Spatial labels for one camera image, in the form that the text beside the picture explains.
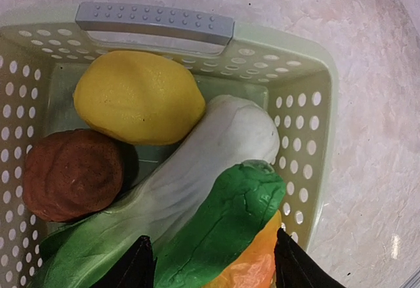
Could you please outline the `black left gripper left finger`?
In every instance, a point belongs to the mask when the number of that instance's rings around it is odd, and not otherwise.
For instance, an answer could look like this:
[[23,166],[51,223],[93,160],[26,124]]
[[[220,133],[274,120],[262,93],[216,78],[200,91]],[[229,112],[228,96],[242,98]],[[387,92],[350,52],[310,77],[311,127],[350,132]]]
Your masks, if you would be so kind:
[[150,238],[140,236],[94,287],[153,287],[155,269],[156,259]]

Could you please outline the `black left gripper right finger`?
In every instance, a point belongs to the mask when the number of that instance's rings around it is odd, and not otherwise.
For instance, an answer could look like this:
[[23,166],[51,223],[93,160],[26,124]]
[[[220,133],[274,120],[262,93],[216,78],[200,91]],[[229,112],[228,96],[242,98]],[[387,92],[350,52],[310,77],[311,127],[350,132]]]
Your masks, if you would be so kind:
[[345,288],[323,271],[282,228],[274,248],[276,287]]

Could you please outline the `green cucumber toy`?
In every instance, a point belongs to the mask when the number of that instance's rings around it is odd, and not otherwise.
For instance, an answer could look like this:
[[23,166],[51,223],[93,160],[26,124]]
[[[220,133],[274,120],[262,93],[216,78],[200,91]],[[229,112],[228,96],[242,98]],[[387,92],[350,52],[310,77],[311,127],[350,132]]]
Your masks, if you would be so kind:
[[155,287],[203,287],[250,245],[274,216],[285,183],[263,160],[223,171],[195,215],[158,253]]

